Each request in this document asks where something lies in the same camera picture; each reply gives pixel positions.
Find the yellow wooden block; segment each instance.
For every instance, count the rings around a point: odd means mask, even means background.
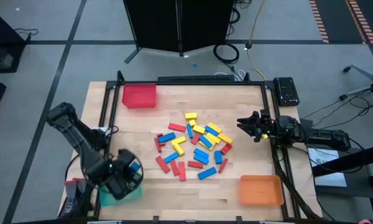
[[[219,137],[221,140],[223,140],[225,142],[228,142],[228,143],[232,144],[232,139],[230,139],[228,136],[226,136],[224,134],[219,134],[217,137]]]
[[[207,133],[206,134],[206,137],[210,140],[213,140],[215,143],[219,143],[221,141],[221,139],[217,138],[216,136],[214,136],[213,134],[211,133]]]
[[[207,126],[211,127],[211,129],[215,130],[218,133],[221,132],[221,128],[215,126],[213,123],[209,123]]]
[[[185,119],[197,119],[198,118],[198,113],[186,113],[185,114]]]
[[[207,139],[209,142],[211,142],[211,147],[208,148],[202,141],[199,141],[199,144],[201,144],[203,147],[207,148],[208,150],[212,150],[214,148],[214,145],[216,144],[215,142],[213,142],[212,140],[210,139]]]
[[[173,145],[174,150],[178,153],[178,155],[182,156],[184,155],[184,150],[182,150],[181,146],[179,144],[174,144]]]
[[[196,121],[195,120],[189,120],[189,125],[191,127],[194,127],[196,125]]]
[[[180,144],[181,142],[185,142],[186,140],[187,139],[185,138],[185,136],[179,137],[172,141],[172,145],[174,146],[175,144]]]
[[[204,128],[204,127],[201,127],[201,126],[199,126],[199,125],[195,125],[195,126],[193,127],[193,130],[196,131],[196,132],[198,132],[198,133],[200,133],[200,134],[204,134],[204,133],[205,133],[205,128]]]

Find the yellow cable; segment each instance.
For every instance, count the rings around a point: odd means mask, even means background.
[[[264,5],[264,3],[265,3],[265,0],[262,0],[261,6],[260,6],[260,8],[259,8],[259,11],[257,12],[256,18],[254,19],[253,29],[251,30],[251,35],[250,35],[250,39],[249,39],[249,44],[251,44],[251,42],[252,42],[254,29],[256,28],[257,18],[259,17],[259,14],[260,14],[260,12],[261,12],[261,9],[262,9],[262,6]],[[252,64],[253,67],[254,67],[254,70],[256,70],[256,72],[257,72],[258,74],[260,74],[261,77],[262,77],[264,80],[266,80],[265,75],[264,75],[262,72],[260,72],[260,70],[258,70],[258,68],[256,67],[256,65],[254,65],[253,60],[250,58],[249,49],[248,49],[246,52],[247,52],[247,57],[248,57],[248,59],[250,60],[251,64]]]

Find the blue wooden block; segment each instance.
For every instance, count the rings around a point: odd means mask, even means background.
[[[131,169],[134,169],[135,171],[138,171],[140,167],[141,167],[141,166],[140,166],[136,161],[134,161],[134,162],[131,164],[131,166],[130,166],[130,168],[131,168]]]
[[[213,175],[213,174],[215,174],[215,173],[217,173],[216,168],[215,168],[215,167],[212,167],[212,168],[210,168],[210,169],[206,169],[206,170],[203,171],[203,172],[200,172],[200,173],[198,174],[198,177],[199,177],[199,179],[201,180],[201,179],[204,179],[204,178],[206,178],[206,177],[208,177],[208,176],[210,176],[210,175]]]
[[[221,155],[220,150],[214,152],[214,157],[216,158],[216,163],[217,164],[223,163],[223,156]]]
[[[209,154],[203,152],[202,150],[200,150],[200,149],[198,149],[198,148],[196,148],[193,152],[194,152],[195,154],[201,156],[201,157],[206,158],[206,159],[209,158]]]
[[[209,126],[206,126],[205,129],[206,129],[206,131],[208,133],[211,133],[213,136],[217,136],[218,135],[218,132],[216,132],[213,128],[211,128]]]
[[[188,130],[189,138],[193,138],[192,129],[191,129],[190,124],[186,125],[186,130]]]
[[[203,164],[206,164],[206,165],[209,163],[209,159],[201,157],[201,156],[199,156],[197,154],[195,154],[195,156],[193,156],[193,159],[197,160],[197,161],[199,161],[199,162],[201,162]]]
[[[199,137],[200,141],[203,142],[208,148],[212,146],[211,142],[209,142],[204,135]]]
[[[166,158],[164,158],[164,162],[165,163],[169,163],[170,161],[172,161],[173,159],[177,158],[178,157],[178,153],[177,152],[174,152],[173,154],[167,156]]]
[[[159,138],[157,138],[157,140],[159,142],[164,142],[164,141],[171,140],[173,138],[175,138],[175,134],[174,133],[168,133],[166,135],[159,136]]]

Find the orange bin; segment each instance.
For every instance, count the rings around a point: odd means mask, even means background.
[[[277,175],[243,175],[239,182],[241,202],[247,205],[283,205],[282,182]]]

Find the white paper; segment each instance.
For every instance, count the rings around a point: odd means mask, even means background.
[[[313,149],[308,148],[308,153],[310,159],[315,161],[317,164],[323,164],[328,161],[338,159],[338,153],[335,150],[329,149]],[[324,175],[321,177],[315,177],[315,183],[317,186],[330,186],[330,187],[347,187],[346,179],[343,173],[334,173],[329,175]]]

